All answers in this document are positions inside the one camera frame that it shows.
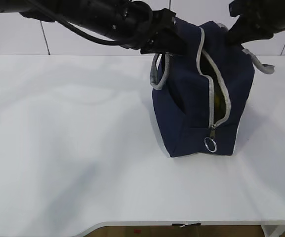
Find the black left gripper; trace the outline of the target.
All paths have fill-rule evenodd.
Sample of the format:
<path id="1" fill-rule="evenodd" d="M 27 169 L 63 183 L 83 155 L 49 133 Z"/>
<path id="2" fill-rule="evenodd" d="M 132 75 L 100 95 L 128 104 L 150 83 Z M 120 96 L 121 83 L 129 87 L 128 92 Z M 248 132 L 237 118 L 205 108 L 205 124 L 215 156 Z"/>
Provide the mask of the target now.
<path id="1" fill-rule="evenodd" d="M 174 25 L 176 14 L 167 9 L 152 10 L 144 1 L 123 1 L 122 20 L 129 36 L 122 47 L 141 54 L 186 55 L 187 43 Z"/>

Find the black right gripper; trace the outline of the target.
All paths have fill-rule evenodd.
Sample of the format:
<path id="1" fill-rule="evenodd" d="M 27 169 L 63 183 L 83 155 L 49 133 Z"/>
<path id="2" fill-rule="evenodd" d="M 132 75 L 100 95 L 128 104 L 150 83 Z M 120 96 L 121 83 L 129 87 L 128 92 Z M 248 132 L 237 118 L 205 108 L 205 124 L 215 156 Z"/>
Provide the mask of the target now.
<path id="1" fill-rule="evenodd" d="M 229 12 L 238 20 L 226 34 L 228 45 L 269 40 L 285 31 L 285 0 L 234 0 Z"/>

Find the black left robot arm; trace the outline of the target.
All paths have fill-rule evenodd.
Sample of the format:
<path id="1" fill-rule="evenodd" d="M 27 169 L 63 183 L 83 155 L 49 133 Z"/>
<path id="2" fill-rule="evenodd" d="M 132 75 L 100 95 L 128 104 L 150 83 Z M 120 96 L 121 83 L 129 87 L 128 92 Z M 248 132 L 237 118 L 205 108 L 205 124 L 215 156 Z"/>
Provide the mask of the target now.
<path id="1" fill-rule="evenodd" d="M 96 44 L 138 50 L 141 54 L 185 55 L 175 12 L 152 10 L 140 0 L 0 0 L 0 13 L 57 22 Z"/>

